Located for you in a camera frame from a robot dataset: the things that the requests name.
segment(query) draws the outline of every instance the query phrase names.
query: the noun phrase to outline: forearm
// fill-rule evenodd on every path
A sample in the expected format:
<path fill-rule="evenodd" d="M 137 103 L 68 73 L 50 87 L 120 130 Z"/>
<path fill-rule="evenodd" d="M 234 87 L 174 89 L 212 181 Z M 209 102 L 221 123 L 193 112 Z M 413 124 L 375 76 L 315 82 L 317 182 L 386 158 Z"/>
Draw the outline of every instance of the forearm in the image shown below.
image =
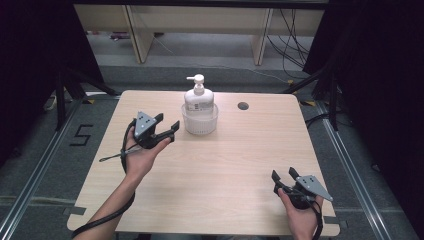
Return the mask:
<path fill-rule="evenodd" d="M 140 184 L 140 181 L 141 180 L 139 179 L 132 179 L 126 176 L 124 180 L 122 180 L 121 184 L 99 208 L 99 210 L 97 210 L 93 217 L 91 217 L 89 222 L 101 219 L 122 208 L 131 199 L 137 186 Z M 113 236 L 121 217 L 122 215 L 97 227 L 91 228 L 88 231 L 79 234 L 74 239 L 110 239 Z"/>

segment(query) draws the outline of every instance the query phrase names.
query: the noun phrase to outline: human hand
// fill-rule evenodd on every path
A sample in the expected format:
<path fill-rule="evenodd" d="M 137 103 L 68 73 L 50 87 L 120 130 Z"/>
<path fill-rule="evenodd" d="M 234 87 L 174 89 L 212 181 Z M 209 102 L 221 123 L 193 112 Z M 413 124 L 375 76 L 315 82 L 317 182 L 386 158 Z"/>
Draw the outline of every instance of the human hand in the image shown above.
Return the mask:
<path fill-rule="evenodd" d="M 289 227 L 293 237 L 296 240 L 311 240 L 318 225 L 314 211 L 310 208 L 305 210 L 295 208 L 289 196 L 281 188 L 278 189 L 278 196 L 286 207 Z M 322 206 L 324 199 L 321 196 L 316 196 L 315 201 Z M 320 211 L 316 204 L 313 204 L 313 206 L 318 212 Z"/>
<path fill-rule="evenodd" d="M 146 176 L 146 174 L 152 169 L 153 163 L 156 159 L 156 156 L 165 149 L 166 146 L 171 142 L 170 138 L 166 138 L 160 141 L 152 149 L 140 149 L 138 151 L 132 152 L 127 155 L 127 178 L 134 180 L 136 182 L 141 182 L 141 180 Z M 128 131 L 127 135 L 127 145 L 125 147 L 128 150 L 131 146 L 136 144 L 134 140 L 134 127 Z"/>

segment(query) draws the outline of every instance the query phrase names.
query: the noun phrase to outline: soap dispenser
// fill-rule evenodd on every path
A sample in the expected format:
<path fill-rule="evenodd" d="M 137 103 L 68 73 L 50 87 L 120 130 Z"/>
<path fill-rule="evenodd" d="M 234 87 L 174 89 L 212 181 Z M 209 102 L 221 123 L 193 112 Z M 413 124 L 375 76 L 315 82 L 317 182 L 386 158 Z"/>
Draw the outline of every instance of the soap dispenser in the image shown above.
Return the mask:
<path fill-rule="evenodd" d="M 211 118 L 214 109 L 213 92 L 203 86 L 205 77 L 196 74 L 194 77 L 187 77 L 187 80 L 194 80 L 194 88 L 184 95 L 186 113 L 196 118 Z"/>

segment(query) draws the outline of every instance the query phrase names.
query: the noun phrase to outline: white plastic container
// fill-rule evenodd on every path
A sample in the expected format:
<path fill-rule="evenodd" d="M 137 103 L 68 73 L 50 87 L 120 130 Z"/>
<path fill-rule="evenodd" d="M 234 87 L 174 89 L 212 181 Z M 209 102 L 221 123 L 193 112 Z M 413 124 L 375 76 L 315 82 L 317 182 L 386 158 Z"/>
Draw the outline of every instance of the white plastic container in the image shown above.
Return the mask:
<path fill-rule="evenodd" d="M 184 95 L 186 114 L 197 119 L 210 119 L 213 115 L 214 96 L 213 92 L 203 86 L 205 78 L 201 74 L 187 77 L 194 80 L 194 88 Z"/>
<path fill-rule="evenodd" d="M 203 86 L 205 78 L 201 74 L 188 77 L 194 80 L 194 88 L 184 95 L 181 106 L 184 126 L 192 134 L 204 135 L 215 130 L 218 120 L 218 106 L 214 104 L 214 94 Z"/>

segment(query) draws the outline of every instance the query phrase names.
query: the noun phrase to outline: table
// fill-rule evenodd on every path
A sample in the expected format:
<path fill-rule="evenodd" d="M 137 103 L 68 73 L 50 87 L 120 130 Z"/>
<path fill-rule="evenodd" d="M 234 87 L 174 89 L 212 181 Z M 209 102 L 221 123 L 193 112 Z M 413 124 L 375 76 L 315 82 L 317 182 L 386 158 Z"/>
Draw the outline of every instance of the table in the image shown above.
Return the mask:
<path fill-rule="evenodd" d="M 157 157 L 137 189 L 136 199 L 117 231 L 146 233 L 289 235 L 285 208 L 274 194 L 272 170 L 282 181 L 294 167 L 315 175 L 325 186 L 296 98 L 292 95 L 215 93 L 217 128 L 205 136 L 184 128 L 184 92 L 126 91 L 111 118 L 75 206 L 68 228 L 85 224 L 124 177 L 119 158 L 98 160 L 119 152 L 124 131 L 138 111 L 164 113 L 156 132 L 175 121 L 181 128 Z M 249 105 L 240 110 L 238 103 Z M 324 216 L 335 216 L 325 201 Z M 335 236 L 339 225 L 325 224 L 322 236 Z"/>

